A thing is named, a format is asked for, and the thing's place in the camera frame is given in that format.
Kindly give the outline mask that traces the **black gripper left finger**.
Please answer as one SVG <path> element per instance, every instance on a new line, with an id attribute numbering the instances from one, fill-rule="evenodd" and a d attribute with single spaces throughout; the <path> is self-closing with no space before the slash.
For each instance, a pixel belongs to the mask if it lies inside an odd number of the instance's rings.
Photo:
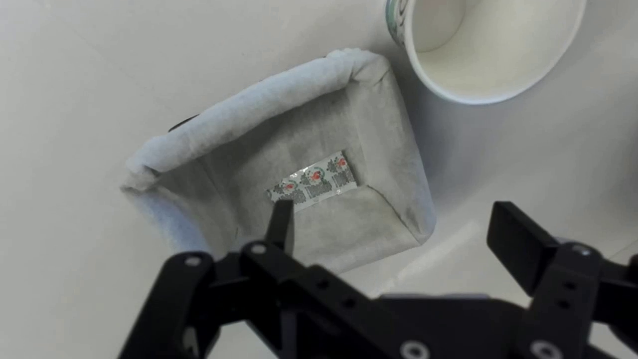
<path id="1" fill-rule="evenodd" d="M 205 359 L 221 329 L 247 323 L 279 359 L 400 359 L 408 339 L 388 305 L 331 271 L 295 261 L 293 203 L 273 207 L 267 233 L 215 261 L 169 257 L 117 359 Z"/>

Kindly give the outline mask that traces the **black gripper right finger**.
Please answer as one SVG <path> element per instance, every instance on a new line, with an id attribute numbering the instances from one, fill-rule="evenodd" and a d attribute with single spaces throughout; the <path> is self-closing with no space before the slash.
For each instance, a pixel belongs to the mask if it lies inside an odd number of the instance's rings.
<path id="1" fill-rule="evenodd" d="M 512 341 L 518 359 L 612 359 L 590 343 L 594 323 L 638 349 L 636 259 L 608 261 L 558 241 L 512 201 L 494 201 L 486 245 L 530 297 Z"/>

